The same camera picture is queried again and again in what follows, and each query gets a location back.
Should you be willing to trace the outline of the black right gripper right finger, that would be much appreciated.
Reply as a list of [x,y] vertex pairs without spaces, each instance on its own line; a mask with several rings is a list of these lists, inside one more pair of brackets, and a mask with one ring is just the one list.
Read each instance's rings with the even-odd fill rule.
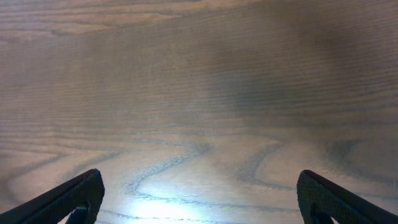
[[311,170],[299,175],[297,200],[305,224],[397,224],[397,215]]

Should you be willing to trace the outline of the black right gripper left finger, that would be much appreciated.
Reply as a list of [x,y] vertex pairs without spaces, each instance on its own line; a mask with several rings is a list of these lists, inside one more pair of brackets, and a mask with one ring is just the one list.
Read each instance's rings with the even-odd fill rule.
[[1,214],[1,223],[94,224],[104,197],[98,169],[90,169],[48,192]]

